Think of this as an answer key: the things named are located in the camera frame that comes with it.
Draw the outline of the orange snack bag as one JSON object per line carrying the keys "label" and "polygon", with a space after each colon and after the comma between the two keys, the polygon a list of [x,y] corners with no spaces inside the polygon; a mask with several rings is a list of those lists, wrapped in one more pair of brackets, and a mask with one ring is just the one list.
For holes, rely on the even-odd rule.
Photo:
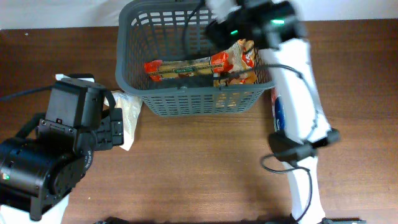
{"label": "orange snack bag", "polygon": [[251,85],[257,81],[255,72],[246,72],[232,77],[236,72],[248,70],[255,66],[254,42],[241,39],[227,50],[223,50],[211,57],[211,64],[217,65],[213,69],[213,86],[216,88],[233,85]]}

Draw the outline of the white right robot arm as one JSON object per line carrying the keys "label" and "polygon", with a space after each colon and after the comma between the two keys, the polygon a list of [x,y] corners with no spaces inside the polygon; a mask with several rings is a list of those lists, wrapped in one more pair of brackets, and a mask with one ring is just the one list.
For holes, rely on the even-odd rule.
{"label": "white right robot arm", "polygon": [[271,154],[284,166],[292,196],[291,221],[326,223],[317,181],[318,148],[336,142],[322,108],[313,76],[310,43],[304,24],[289,1],[206,1],[215,21],[206,36],[220,50],[237,40],[254,42],[284,109],[284,127],[268,137]]}

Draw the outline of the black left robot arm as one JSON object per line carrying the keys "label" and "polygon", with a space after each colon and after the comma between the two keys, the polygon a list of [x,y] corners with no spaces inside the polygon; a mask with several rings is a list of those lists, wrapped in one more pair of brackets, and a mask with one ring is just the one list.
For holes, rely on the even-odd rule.
{"label": "black left robot arm", "polygon": [[1,223],[61,223],[96,151],[124,143],[123,111],[105,86],[63,78],[49,105],[1,143]]}

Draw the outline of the grey plastic basket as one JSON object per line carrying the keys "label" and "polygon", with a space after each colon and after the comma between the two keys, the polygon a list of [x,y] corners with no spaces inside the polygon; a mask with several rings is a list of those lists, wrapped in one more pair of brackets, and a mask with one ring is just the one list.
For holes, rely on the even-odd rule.
{"label": "grey plastic basket", "polygon": [[184,23],[198,1],[133,1],[119,15],[116,81],[127,93],[139,97],[159,116],[240,113],[250,109],[266,90],[274,87],[265,70],[248,85],[215,87],[213,77],[191,77],[155,82],[144,64],[153,60],[185,60],[183,46],[193,58],[216,53],[204,35],[215,12],[202,7]]}

